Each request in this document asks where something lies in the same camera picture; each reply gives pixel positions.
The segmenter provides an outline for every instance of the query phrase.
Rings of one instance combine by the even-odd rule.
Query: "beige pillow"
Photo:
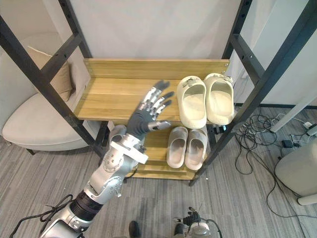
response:
[[[30,46],[27,48],[27,52],[37,65],[38,68],[42,68],[47,61],[52,57],[44,52],[38,51]],[[52,87],[60,95],[64,101],[68,101],[70,92],[73,89],[69,77],[69,65],[67,62],[63,64],[60,70],[57,72],[55,77],[51,81]]]

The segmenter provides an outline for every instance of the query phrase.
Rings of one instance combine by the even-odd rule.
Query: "wooden shelf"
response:
[[[158,80],[168,80],[167,91],[176,92],[182,78],[195,75],[204,79],[212,72],[223,73],[229,65],[229,60],[222,59],[85,59],[84,62],[91,80],[74,113],[79,119],[111,120],[115,124],[127,124],[141,99]],[[182,123],[176,95],[171,99],[172,105],[158,119],[169,120],[175,127]],[[134,178],[193,179],[195,171],[185,165],[173,169],[166,162],[172,128],[147,135],[145,147],[149,159],[145,165],[138,165]]]
[[[195,173],[187,173],[185,175],[176,175],[176,174],[164,174],[164,173],[136,172],[133,175],[133,178],[192,180],[194,176],[195,176]]]
[[[112,120],[126,124],[148,90],[159,79],[169,80],[168,91],[176,91],[188,75],[203,79],[208,73],[226,71],[228,60],[105,60],[85,59],[91,80],[74,111],[79,119]],[[181,125],[176,95],[159,116]]]

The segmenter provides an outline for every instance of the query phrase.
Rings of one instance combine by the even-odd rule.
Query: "metal rack post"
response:
[[[0,45],[13,59],[16,65],[57,110],[57,112],[67,121],[67,123],[90,145],[93,150],[102,158],[105,151],[101,147],[104,139],[103,133],[106,133],[105,124],[101,127],[97,140],[89,134],[83,126],[83,120],[79,120],[59,94],[51,86],[50,82],[62,65],[66,62],[72,52],[79,46],[84,57],[91,58],[87,43],[81,32],[74,11],[69,0],[59,0],[68,24],[73,32],[69,39],[57,50],[51,59],[39,69],[31,57],[25,51],[19,40],[10,30],[3,18],[0,16]]]
[[[227,126],[227,130],[212,148],[212,151],[204,161],[203,166],[196,172],[193,180],[189,182],[190,186],[195,184],[197,179],[217,157],[218,153],[234,136],[235,131],[237,131],[244,121],[251,116],[253,111],[277,83],[282,74],[317,29],[317,1],[309,0],[282,46],[267,69],[264,70],[252,50],[240,35],[243,25],[241,22],[244,22],[246,17],[246,13],[243,11],[249,9],[250,4],[250,0],[241,1],[228,43],[223,53],[223,59],[230,58],[233,49],[235,49],[255,87],[242,105],[242,108],[234,117],[232,123]]]

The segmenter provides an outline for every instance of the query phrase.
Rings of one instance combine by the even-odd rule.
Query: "gray slipper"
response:
[[[208,136],[206,126],[189,132],[185,155],[185,165],[191,170],[198,170],[203,165]]]
[[[167,164],[172,168],[179,168],[184,163],[188,131],[178,126],[169,134],[167,148]]]

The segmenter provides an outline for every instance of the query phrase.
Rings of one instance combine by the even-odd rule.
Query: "white slipper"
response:
[[[174,128],[169,134],[166,161],[170,167],[176,169],[183,165],[187,136],[188,131],[182,126]]]
[[[183,78],[177,86],[179,117],[184,126],[202,128],[207,122],[206,86],[197,76]]]
[[[189,132],[185,165],[191,170],[198,170],[203,165],[207,148],[208,136],[206,126]]]
[[[206,110],[210,122],[218,125],[229,124],[234,117],[233,88],[231,77],[219,73],[206,76]]]
[[[110,147],[110,142],[119,142],[123,136],[126,134],[127,128],[125,125],[116,125],[112,131],[110,131],[107,146],[106,146],[106,151],[109,150]]]

